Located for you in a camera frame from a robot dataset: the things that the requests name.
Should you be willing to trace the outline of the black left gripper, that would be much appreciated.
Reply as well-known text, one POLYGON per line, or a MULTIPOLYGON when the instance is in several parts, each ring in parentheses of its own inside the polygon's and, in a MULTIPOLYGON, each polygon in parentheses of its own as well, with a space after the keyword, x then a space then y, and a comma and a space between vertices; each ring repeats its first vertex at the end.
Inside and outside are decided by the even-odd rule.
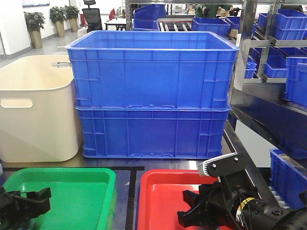
MULTIPOLYGON (((13 196, 21 196, 19 190, 8 192, 0 187, 0 227, 1 228, 29 228, 31 221, 23 218, 19 203, 13 196)), ((47 187, 38 192, 26 193, 30 201, 27 204, 29 218, 37 218, 50 211, 51 188, 47 187)))

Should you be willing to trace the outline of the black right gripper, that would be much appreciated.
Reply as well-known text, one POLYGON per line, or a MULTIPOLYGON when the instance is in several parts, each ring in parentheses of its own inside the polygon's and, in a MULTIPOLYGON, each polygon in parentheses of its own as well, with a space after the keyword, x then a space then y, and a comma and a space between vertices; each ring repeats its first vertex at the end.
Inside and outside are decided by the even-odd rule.
POLYGON ((238 194, 241 188, 240 184, 227 188, 221 182, 215 182, 199 185, 198 193, 183 191, 183 200, 191 210, 177 212, 179 224, 184 228, 239 227, 236 211, 242 201, 238 194))

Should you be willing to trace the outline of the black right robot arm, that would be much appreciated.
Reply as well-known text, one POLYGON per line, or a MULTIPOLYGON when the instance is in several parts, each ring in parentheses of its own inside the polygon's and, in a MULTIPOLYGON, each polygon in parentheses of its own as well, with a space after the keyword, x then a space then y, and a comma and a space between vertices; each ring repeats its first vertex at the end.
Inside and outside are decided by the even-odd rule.
POLYGON ((240 186, 226 190, 220 182, 202 184, 199 192, 183 191, 183 200, 190 208, 178 211, 181 226, 202 230, 305 230, 307 209, 282 208, 240 186))

